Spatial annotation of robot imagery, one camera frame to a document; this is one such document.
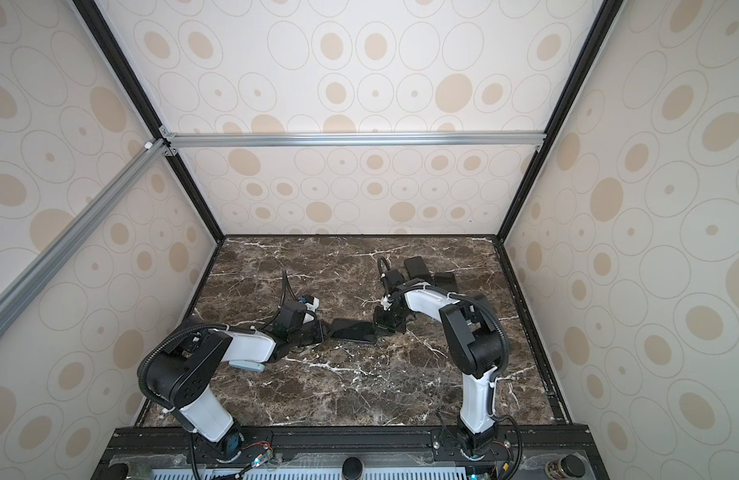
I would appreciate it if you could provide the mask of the blue-edged phone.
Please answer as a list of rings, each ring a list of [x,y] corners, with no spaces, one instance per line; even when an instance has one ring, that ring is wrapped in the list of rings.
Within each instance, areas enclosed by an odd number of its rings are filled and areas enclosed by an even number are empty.
[[[375,324],[363,320],[335,318],[329,326],[328,336],[330,339],[354,343],[377,343]]]

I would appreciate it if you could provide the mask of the black phone with pink case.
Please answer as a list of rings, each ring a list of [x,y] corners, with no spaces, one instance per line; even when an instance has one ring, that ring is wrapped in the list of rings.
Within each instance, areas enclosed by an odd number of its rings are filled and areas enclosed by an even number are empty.
[[[409,279],[419,279],[433,284],[433,274],[429,271],[425,260],[421,256],[415,256],[405,259],[403,265],[409,274]]]

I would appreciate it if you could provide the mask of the silver-edged black phone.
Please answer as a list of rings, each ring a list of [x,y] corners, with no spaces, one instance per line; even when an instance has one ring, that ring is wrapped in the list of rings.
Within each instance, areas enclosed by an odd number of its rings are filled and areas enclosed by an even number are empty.
[[[459,293],[457,278],[455,278],[453,272],[437,272],[433,274],[433,282],[435,282],[435,286],[446,292]]]

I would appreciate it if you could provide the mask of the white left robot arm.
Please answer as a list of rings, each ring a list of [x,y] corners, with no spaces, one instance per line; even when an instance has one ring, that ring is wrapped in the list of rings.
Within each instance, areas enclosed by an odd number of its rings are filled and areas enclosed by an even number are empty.
[[[269,320],[242,328],[187,317],[141,360],[138,388],[188,432],[212,446],[235,448],[241,442],[238,423],[212,392],[212,378],[223,364],[262,371],[293,350],[323,342],[319,306],[313,295],[296,295],[283,272],[281,296]]]

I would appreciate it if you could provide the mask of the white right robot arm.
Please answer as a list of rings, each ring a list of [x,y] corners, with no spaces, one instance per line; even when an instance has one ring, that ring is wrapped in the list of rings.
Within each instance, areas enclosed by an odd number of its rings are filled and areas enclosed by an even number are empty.
[[[423,314],[443,326],[449,356],[463,374],[463,404],[457,429],[441,425],[433,437],[433,447],[457,446],[469,461],[485,459],[499,444],[501,423],[515,432],[515,443],[505,443],[505,462],[495,468],[493,479],[511,479],[523,460],[523,440],[513,416],[495,413],[497,382],[509,366],[509,338],[489,300],[481,294],[467,296],[440,286],[421,257],[405,260],[407,272],[391,267],[389,260],[377,260],[379,279],[385,295],[375,307],[373,325],[380,334],[407,331],[407,320]]]

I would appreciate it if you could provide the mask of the light blue stapler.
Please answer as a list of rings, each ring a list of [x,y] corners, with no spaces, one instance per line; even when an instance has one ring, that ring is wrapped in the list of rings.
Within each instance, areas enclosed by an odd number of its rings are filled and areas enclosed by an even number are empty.
[[[244,370],[244,371],[250,371],[250,372],[263,372],[265,370],[265,365],[258,362],[252,362],[247,360],[232,360],[229,361],[228,364],[235,369]]]

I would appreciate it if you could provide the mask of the black knob centre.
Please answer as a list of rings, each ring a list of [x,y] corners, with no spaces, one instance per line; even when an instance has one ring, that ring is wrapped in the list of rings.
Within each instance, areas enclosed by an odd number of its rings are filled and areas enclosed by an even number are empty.
[[[363,462],[357,457],[346,458],[341,465],[340,476],[342,480],[361,480],[363,473]]]

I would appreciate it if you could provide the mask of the brown-capped jar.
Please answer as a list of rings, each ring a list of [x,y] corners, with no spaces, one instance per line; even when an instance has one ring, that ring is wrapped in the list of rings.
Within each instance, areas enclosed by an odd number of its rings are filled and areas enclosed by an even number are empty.
[[[575,455],[565,455],[545,464],[545,475],[550,480],[581,479],[585,474],[585,462]]]

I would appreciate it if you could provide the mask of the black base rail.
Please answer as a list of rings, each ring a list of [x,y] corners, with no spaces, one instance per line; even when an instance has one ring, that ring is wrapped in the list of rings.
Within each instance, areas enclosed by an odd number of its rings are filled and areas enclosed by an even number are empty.
[[[457,446],[434,448],[441,425],[395,427],[247,427],[229,462],[214,458],[208,445],[178,427],[123,428],[113,433],[95,479],[341,479],[346,458],[364,465],[362,479],[493,479],[515,443],[501,423],[493,452],[465,459]],[[565,455],[581,458],[587,474],[605,479],[607,470],[589,428],[571,425],[519,426],[523,460],[511,479],[549,479],[545,464]]]

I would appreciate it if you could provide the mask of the silver aluminium rail back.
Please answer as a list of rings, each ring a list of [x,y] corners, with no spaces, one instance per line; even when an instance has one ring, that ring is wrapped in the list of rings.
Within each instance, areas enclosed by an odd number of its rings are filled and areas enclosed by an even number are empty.
[[[171,146],[193,147],[387,147],[387,146],[467,146],[543,145],[541,131],[463,132],[369,132],[369,133],[239,133],[187,134],[166,136]]]

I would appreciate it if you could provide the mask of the silver aluminium rail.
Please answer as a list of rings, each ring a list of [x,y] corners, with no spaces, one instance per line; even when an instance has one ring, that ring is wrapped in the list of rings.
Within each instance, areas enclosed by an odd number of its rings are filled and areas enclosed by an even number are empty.
[[[166,155],[166,150],[164,139],[149,141],[143,150],[140,150],[137,156],[91,200],[81,214],[73,218],[59,236],[0,294],[0,340],[59,269],[149,170],[153,162]]]
[[[171,146],[193,147],[387,147],[387,146],[467,146],[543,145],[541,131],[463,132],[369,132],[369,133],[239,133],[187,134],[166,136]]]

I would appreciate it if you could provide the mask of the silver aluminium rail left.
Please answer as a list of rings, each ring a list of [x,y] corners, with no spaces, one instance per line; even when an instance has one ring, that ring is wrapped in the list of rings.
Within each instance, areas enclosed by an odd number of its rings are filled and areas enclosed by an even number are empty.
[[[91,200],[81,214],[73,218],[59,236],[0,294],[0,340],[59,269],[149,170],[153,162],[166,155],[166,150],[164,139],[149,141],[143,150],[140,150],[137,156]]]

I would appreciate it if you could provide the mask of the black corner frame post right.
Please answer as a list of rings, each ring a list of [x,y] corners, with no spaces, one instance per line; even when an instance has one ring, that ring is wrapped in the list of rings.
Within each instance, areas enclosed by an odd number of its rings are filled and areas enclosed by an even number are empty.
[[[507,216],[505,216],[505,220],[501,224],[501,229],[497,232],[497,244],[503,245],[507,241],[507,237],[509,237],[509,233],[511,233],[511,229],[513,229],[513,225],[515,225],[515,221],[517,221],[517,217],[519,217],[519,213],[521,213],[521,209],[525,205],[525,200],[529,197],[535,181],[539,178],[539,173],[543,170],[545,160],[549,157],[551,148],[555,145],[555,141],[557,141],[557,137],[559,137],[559,133],[561,133],[561,129],[563,129],[563,125],[565,125],[565,121],[567,121],[569,113],[573,109],[573,104],[575,104],[575,100],[577,100],[577,96],[579,96],[579,92],[581,92],[587,76],[589,76],[591,69],[593,69],[593,64],[595,64],[595,60],[597,60],[597,56],[599,56],[599,52],[601,52],[601,48],[603,48],[603,44],[607,40],[607,35],[609,35],[613,24],[617,21],[617,15],[621,12],[623,4],[625,4],[623,0],[605,0],[601,2],[599,13],[595,16],[591,30],[589,30],[589,34],[585,37],[585,42],[581,46],[579,56],[575,59],[569,79],[567,79],[567,83],[563,86],[561,96],[559,96],[557,105],[555,105],[555,109],[551,113],[551,118],[549,118],[549,124],[545,127],[543,145],[531,157],[527,171],[525,171],[523,178],[521,178],[521,183],[519,183],[519,189],[515,192],[513,200],[511,200],[511,205],[509,205],[509,210],[507,210]]]

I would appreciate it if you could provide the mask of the black corner frame post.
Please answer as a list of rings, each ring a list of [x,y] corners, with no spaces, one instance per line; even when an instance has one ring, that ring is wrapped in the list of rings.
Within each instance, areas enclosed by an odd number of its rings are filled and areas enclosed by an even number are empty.
[[[593,69],[593,64],[595,64],[595,60],[597,60],[597,56],[599,56],[599,52],[601,52],[601,48],[603,48],[603,44],[607,40],[607,35],[609,35],[613,24],[617,21],[617,15],[621,12],[623,4],[625,4],[623,0],[605,0],[601,2],[599,13],[595,16],[591,30],[589,30],[589,34],[585,37],[585,42],[581,46],[579,56],[575,59],[569,79],[567,79],[567,83],[563,86],[561,96],[559,96],[557,105],[555,105],[555,109],[551,113],[551,118],[549,118],[549,124],[545,127],[543,145],[531,157],[527,171],[525,171],[523,178],[521,178],[521,183],[519,183],[519,189],[515,192],[513,200],[511,200],[511,205],[509,205],[509,210],[507,210],[507,216],[505,216],[505,220],[501,224],[501,229],[497,232],[497,244],[503,245],[507,241],[507,237],[509,237],[509,233],[511,233],[511,229],[513,229],[513,225],[515,225],[515,221],[517,221],[517,217],[519,217],[519,213],[521,213],[521,209],[525,205],[525,200],[529,197],[535,181],[539,178],[539,173],[543,170],[545,160],[549,157],[551,148],[555,145],[555,141],[557,141],[557,137],[559,137],[559,133],[561,133],[561,129],[563,129],[563,125],[565,125],[565,121],[567,121],[569,113],[573,109],[573,104],[575,104],[575,100],[577,100],[577,96],[579,96],[579,92],[581,92],[587,76],[589,76],[591,69]]]
[[[102,11],[95,1],[73,0],[73,6],[79,13],[82,22],[89,30],[94,42],[99,47],[103,57],[111,67],[117,80],[123,87],[130,102],[134,106],[139,118],[143,121],[146,129],[151,136],[157,140],[163,140],[170,148],[166,160],[172,172],[177,177],[180,185],[192,206],[196,209],[204,226],[208,229],[209,234],[216,244],[221,244],[225,238],[224,233],[210,212],[207,202],[199,192],[199,189],[190,175],[185,162],[181,158],[177,150],[171,146],[170,141],[166,138],[165,127],[154,109],[143,85],[137,78],[129,61],[126,58],[119,42],[115,39],[108,23],[103,18]]]

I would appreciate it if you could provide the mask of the black corner frame post left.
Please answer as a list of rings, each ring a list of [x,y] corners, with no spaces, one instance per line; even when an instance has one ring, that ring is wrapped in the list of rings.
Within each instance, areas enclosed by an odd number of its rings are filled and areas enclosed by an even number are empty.
[[[143,121],[146,129],[151,136],[157,140],[163,140],[170,148],[166,160],[172,172],[177,177],[180,185],[192,206],[196,209],[204,226],[208,229],[209,234],[216,244],[221,244],[225,238],[224,233],[210,212],[207,202],[199,192],[199,189],[190,175],[185,162],[181,158],[177,150],[171,146],[170,141],[166,138],[165,127],[154,109],[143,85],[137,78],[129,61],[126,58],[119,42],[115,39],[108,23],[103,18],[102,11],[95,1],[73,0],[73,6],[79,13],[82,22],[89,30],[94,42],[99,47],[103,57],[111,67],[117,80],[123,87],[130,102],[134,106],[139,118]]]

